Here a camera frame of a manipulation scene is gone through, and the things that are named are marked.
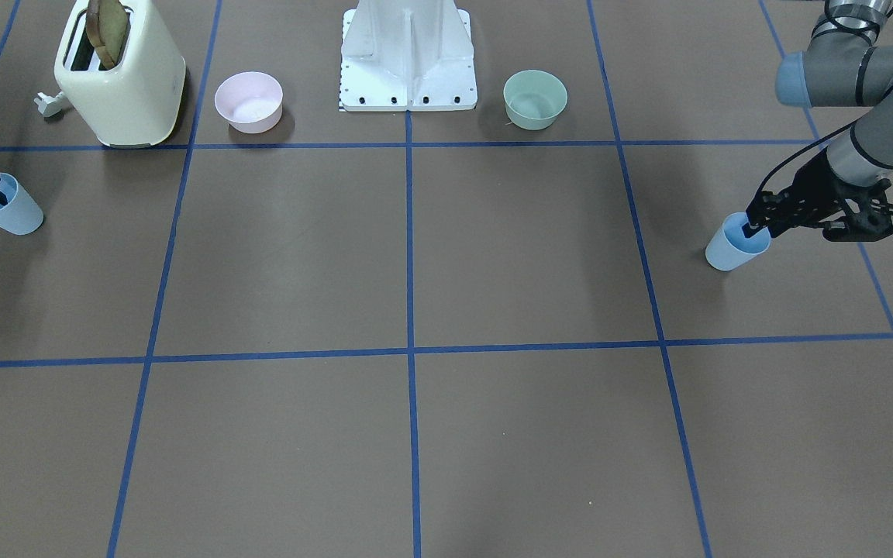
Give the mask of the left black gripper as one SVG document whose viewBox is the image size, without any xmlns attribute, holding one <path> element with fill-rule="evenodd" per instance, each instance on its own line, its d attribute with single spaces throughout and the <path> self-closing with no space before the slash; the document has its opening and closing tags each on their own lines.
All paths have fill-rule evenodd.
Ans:
<svg viewBox="0 0 893 558">
<path fill-rule="evenodd" d="M 886 177 L 843 179 L 833 169 L 829 150 L 805 163 L 779 193 L 760 190 L 747 206 L 745 238 L 759 233 L 779 237 L 794 227 L 822 230 L 830 243 L 876 243 L 893 236 L 893 204 Z"/>
</svg>

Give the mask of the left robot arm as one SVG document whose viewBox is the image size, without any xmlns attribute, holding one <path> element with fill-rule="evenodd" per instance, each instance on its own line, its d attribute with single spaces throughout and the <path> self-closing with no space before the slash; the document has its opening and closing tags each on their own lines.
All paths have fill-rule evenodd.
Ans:
<svg viewBox="0 0 893 558">
<path fill-rule="evenodd" d="M 893 236 L 893 46 L 878 46 L 889 1 L 826 1 L 807 49 L 787 54 L 775 79 L 783 105 L 865 107 L 834 131 L 790 186 L 758 188 L 740 235 L 776 238 L 794 227 L 822 230 L 831 243 Z"/>
</svg>

